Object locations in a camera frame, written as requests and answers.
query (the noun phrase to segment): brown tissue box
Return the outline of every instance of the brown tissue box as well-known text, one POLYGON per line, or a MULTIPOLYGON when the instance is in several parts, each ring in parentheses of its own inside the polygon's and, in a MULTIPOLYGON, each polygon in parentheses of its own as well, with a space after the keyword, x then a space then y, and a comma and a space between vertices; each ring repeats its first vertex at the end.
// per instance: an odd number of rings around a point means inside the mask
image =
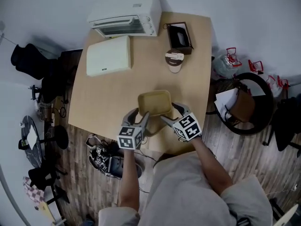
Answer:
POLYGON ((166 24, 170 48, 175 48, 185 55, 192 52, 192 44, 185 22, 166 24))

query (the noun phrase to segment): brown bag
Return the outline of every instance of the brown bag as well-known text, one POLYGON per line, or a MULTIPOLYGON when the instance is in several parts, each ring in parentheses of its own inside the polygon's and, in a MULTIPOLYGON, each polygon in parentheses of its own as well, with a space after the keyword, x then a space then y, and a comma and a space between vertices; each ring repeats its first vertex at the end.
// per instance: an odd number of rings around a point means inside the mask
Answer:
POLYGON ((248 122, 254 110, 255 101, 253 97, 240 89, 238 91, 237 100, 229 110, 229 113, 241 122, 248 122))

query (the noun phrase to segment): gray shirt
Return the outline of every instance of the gray shirt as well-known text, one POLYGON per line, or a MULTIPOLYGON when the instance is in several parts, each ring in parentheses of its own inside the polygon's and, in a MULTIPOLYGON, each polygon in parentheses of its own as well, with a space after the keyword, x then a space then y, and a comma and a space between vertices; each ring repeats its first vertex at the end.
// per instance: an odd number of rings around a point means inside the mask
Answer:
POLYGON ((144 213, 132 208, 99 211, 99 226, 270 226, 272 209, 255 176, 221 196, 208 184, 196 152, 159 162, 144 213))

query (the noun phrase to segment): toaster oven door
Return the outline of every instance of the toaster oven door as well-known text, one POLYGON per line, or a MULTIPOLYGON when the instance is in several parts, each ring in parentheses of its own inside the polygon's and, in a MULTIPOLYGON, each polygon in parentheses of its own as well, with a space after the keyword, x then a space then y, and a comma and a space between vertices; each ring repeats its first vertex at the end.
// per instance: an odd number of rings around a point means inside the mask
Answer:
POLYGON ((104 37, 145 34, 138 16, 114 17, 94 21, 92 28, 104 37))

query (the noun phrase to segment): round table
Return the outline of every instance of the round table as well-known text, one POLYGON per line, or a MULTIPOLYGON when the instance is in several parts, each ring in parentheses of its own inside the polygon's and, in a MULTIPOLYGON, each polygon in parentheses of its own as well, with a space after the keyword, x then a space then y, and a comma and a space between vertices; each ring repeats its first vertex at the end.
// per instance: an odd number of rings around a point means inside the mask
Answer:
POLYGON ((35 130, 35 132, 37 134, 36 144, 33 146, 33 149, 31 149, 31 148, 26 149, 25 154, 26 154, 27 159, 32 164, 32 166, 34 166, 35 168, 39 168, 39 167, 41 167, 41 164, 42 164, 42 148, 41 148, 41 144, 40 144, 40 138, 39 138, 37 127, 34 124, 33 119, 28 115, 23 118, 22 122, 25 124, 25 127, 21 128, 22 139, 27 138, 31 126, 33 127, 33 129, 35 130))

